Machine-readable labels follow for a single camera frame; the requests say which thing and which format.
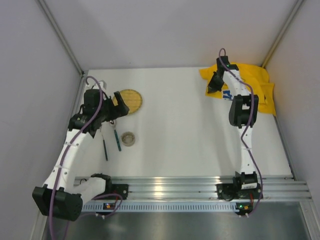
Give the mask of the speckled ceramic cup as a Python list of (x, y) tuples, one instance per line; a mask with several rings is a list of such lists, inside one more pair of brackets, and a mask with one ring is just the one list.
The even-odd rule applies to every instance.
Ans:
[(131, 131), (126, 131), (121, 135), (121, 142), (126, 147), (133, 146), (135, 143), (135, 140), (136, 140), (135, 135)]

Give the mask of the yellow printed cloth placemat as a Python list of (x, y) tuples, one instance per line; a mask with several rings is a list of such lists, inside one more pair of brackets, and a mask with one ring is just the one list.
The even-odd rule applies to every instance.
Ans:
[[(276, 116), (276, 108), (273, 98), (273, 90), (275, 84), (270, 82), (268, 72), (259, 66), (235, 63), (239, 68), (240, 77), (243, 82), (249, 84), (253, 88), (255, 95), (259, 97), (258, 111), (263, 114), (272, 114)], [(217, 71), (217, 65), (214, 64), (208, 68), (202, 68), (199, 70), (199, 74), (203, 80), (207, 81), (205, 95), (222, 100), (232, 100), (233, 96), (227, 84), (224, 84), (221, 91), (208, 93), (209, 82), (213, 77), (214, 72)]]

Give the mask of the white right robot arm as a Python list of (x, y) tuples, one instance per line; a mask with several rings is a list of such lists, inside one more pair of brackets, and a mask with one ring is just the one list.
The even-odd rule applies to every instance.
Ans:
[(231, 100), (228, 113), (229, 124), (236, 128), (240, 137), (240, 168), (233, 177), (237, 192), (256, 189), (259, 185), (252, 153), (252, 132), (257, 119), (259, 97), (253, 88), (240, 76), (237, 65), (217, 63), (217, 70), (208, 84), (208, 92), (221, 92), (228, 86), (227, 96)]

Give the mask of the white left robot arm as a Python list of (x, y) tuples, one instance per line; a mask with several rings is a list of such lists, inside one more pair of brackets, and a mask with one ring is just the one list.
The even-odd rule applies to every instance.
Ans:
[(104, 123), (127, 116), (129, 108), (119, 91), (118, 103), (106, 94), (105, 81), (91, 78), (83, 93), (83, 104), (68, 123), (65, 141), (49, 177), (36, 186), (32, 198), (42, 215), (62, 220), (77, 220), (83, 206), (91, 200), (122, 196), (114, 191), (109, 175), (94, 173), (78, 186), (74, 185), (78, 168), (84, 164), (87, 149), (92, 145)]

